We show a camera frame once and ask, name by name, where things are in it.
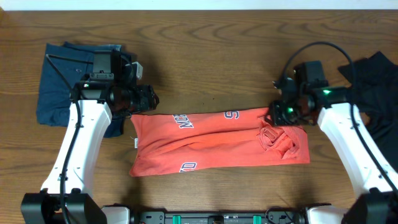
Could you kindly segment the red t-shirt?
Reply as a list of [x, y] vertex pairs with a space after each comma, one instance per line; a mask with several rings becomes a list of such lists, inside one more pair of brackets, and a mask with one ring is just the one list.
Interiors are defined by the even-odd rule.
[[273, 126], [268, 108], [200, 114], [139, 114], [133, 177], [218, 167], [277, 166], [310, 162], [300, 126]]

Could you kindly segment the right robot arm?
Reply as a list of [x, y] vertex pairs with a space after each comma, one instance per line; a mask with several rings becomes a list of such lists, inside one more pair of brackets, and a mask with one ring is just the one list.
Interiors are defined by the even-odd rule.
[[350, 93], [347, 87], [315, 88], [269, 106], [266, 120], [274, 126], [311, 124], [326, 134], [356, 197], [350, 208], [308, 206], [295, 223], [397, 223], [397, 172], [368, 133]]

